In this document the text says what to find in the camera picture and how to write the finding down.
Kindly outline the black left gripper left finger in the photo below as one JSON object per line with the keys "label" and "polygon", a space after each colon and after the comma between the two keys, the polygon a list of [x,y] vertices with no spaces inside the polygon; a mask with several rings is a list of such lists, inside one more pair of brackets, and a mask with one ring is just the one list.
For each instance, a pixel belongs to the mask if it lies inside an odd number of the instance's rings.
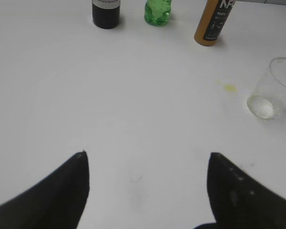
{"label": "black left gripper left finger", "polygon": [[1,204],[0,229],[75,229],[89,192],[89,162],[82,151],[39,183]]}

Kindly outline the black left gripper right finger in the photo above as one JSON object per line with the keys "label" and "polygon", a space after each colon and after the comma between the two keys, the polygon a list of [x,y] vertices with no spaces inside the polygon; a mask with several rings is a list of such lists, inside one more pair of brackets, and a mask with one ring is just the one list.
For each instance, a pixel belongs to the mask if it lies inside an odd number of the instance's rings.
{"label": "black left gripper right finger", "polygon": [[215,222],[200,229],[286,229],[286,199],[218,152],[210,154],[207,194]]}

